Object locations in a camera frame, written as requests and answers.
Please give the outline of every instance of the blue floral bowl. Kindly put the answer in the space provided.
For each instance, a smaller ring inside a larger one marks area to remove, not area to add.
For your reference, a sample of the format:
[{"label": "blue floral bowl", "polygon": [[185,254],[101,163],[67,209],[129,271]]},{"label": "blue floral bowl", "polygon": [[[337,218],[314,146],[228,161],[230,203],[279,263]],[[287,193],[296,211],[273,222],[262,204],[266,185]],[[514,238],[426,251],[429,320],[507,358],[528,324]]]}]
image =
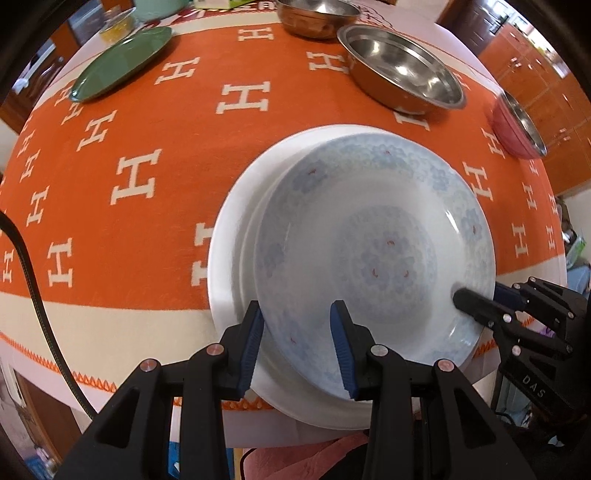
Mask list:
[{"label": "blue floral bowl", "polygon": [[348,398],[329,327],[333,301],[404,358],[461,365],[482,327],[456,310],[495,287],[491,233],[460,175],[394,134],[316,148],[279,182],[255,245],[255,286],[279,350],[321,390]]}]

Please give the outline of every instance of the stainless steel bowl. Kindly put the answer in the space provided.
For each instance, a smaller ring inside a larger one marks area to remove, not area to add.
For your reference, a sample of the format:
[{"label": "stainless steel bowl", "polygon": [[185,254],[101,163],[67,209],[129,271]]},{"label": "stainless steel bowl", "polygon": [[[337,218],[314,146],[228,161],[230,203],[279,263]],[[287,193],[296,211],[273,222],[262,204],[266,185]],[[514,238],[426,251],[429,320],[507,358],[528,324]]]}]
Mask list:
[{"label": "stainless steel bowl", "polygon": [[349,53],[349,71],[355,82],[393,110],[423,115],[435,107],[466,106],[458,79],[415,42],[368,25],[343,27],[337,38]]},{"label": "stainless steel bowl", "polygon": [[355,23],[361,11],[342,0],[276,0],[283,27],[302,37],[327,40]]},{"label": "stainless steel bowl", "polygon": [[538,129],[535,127],[534,122],[532,121],[530,116],[526,113],[525,110],[523,110],[523,107],[519,104],[517,100],[515,100],[515,98],[513,98],[513,96],[509,92],[504,91],[503,93],[501,93],[500,97],[509,109],[511,115],[513,115],[515,120],[517,120],[517,122],[519,123],[519,126],[521,127],[523,133],[525,133],[525,136],[527,137],[527,140],[529,140],[531,146],[537,153],[537,156],[545,157],[548,153],[546,145],[544,143],[544,140],[542,140],[542,137],[538,132]]}]

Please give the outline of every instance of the pink bowl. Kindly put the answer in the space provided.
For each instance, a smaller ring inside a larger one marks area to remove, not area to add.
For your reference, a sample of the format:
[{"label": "pink bowl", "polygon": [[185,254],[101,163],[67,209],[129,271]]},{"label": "pink bowl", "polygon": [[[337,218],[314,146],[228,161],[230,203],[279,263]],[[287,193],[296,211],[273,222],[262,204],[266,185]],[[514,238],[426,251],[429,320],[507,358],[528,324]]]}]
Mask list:
[{"label": "pink bowl", "polygon": [[524,160],[545,157],[547,150],[534,123],[509,93],[501,93],[492,112],[492,129],[503,147]]}]

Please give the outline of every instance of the orange tablecloth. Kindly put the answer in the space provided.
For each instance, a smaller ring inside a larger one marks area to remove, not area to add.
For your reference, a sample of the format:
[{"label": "orange tablecloth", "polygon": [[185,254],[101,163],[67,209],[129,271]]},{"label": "orange tablecloth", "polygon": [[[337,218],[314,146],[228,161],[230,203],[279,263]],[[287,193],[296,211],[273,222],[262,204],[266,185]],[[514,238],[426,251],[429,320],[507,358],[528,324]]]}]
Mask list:
[{"label": "orange tablecloth", "polygon": [[[484,74],[444,56],[467,107],[410,118],[356,87],[338,43],[290,36],[271,3],[253,8],[184,12],[149,68],[92,103],[67,98],[88,62],[67,66],[19,137],[0,208],[27,242],[57,339],[82,383],[113,391],[143,358],[178,361],[215,340],[206,261],[224,198],[263,151],[319,125],[370,125],[433,150],[480,201],[497,275],[527,277],[539,265],[561,274],[543,164],[511,157],[492,134],[495,88]],[[364,21],[394,28],[378,8],[364,9]],[[55,370],[5,235],[0,255],[2,338]],[[492,347],[485,338],[477,354]],[[266,404],[227,405],[237,407]]]}]

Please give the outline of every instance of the ceramic bowl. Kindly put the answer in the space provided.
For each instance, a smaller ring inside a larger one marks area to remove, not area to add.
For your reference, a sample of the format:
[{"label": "ceramic bowl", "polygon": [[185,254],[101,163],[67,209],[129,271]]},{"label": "ceramic bowl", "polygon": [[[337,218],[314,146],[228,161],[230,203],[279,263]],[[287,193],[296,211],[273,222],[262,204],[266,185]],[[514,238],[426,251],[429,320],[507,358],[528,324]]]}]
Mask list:
[{"label": "ceramic bowl", "polygon": [[[388,132],[366,125],[325,125],[274,144],[240,175],[217,216],[207,258],[207,295],[221,336],[240,323],[252,299],[256,234],[278,182],[316,147],[349,135]],[[284,358],[265,329],[251,388],[292,419],[330,430],[369,428],[371,404],[337,398],[311,385]]]},{"label": "ceramic bowl", "polygon": [[316,148],[279,182],[255,244],[255,288],[285,358],[313,385],[347,398],[330,305],[404,358],[461,365],[482,327],[455,309],[467,286],[492,298],[495,257],[478,201],[430,150],[392,134]]}]

